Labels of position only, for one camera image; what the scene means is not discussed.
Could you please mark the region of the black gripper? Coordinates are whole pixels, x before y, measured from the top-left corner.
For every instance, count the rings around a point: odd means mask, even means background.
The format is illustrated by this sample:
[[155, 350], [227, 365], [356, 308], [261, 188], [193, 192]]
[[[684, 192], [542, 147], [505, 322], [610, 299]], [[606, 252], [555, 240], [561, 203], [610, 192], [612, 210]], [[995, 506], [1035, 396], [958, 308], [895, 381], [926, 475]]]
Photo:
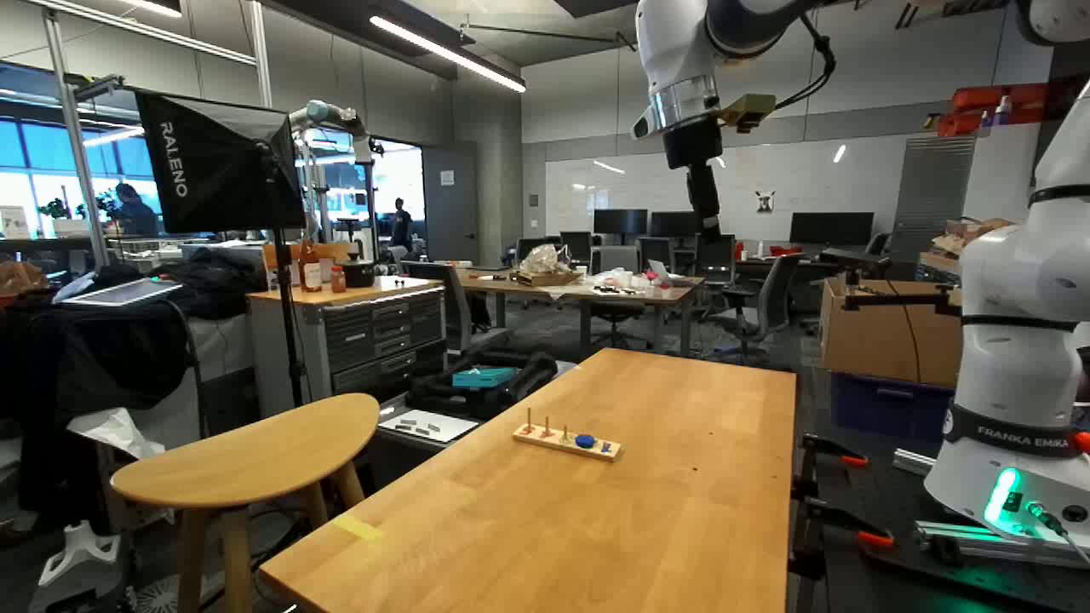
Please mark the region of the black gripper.
[[721, 128], [717, 120], [687, 123], [663, 131], [667, 168], [687, 171], [687, 203], [701, 222], [719, 219], [719, 188], [710, 159], [721, 152]]

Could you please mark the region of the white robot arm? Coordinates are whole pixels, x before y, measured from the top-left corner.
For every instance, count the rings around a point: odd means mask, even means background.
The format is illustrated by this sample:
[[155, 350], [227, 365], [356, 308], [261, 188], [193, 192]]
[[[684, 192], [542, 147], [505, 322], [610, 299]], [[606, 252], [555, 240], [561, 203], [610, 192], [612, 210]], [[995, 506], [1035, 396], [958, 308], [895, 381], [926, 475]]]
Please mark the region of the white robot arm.
[[[687, 203], [701, 232], [719, 228], [713, 159], [721, 152], [721, 128], [751, 131], [767, 117], [809, 101], [832, 80], [837, 55], [832, 37], [811, 21], [819, 3], [820, 0], [637, 0], [633, 34], [648, 106], [633, 123], [633, 135], [663, 139], [663, 159], [684, 172]], [[719, 72], [767, 55], [793, 24], [809, 31], [820, 72], [782, 100], [747, 92], [726, 101]]]

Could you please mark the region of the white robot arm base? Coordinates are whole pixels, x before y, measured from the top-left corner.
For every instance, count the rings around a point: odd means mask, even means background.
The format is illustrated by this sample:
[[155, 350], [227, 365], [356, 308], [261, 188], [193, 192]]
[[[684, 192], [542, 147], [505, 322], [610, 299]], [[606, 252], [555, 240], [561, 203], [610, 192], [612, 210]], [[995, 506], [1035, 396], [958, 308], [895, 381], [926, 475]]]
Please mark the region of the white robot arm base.
[[1090, 84], [1046, 152], [1022, 222], [960, 252], [960, 365], [924, 490], [997, 534], [1090, 540], [1090, 458], [1078, 428], [1090, 319]]

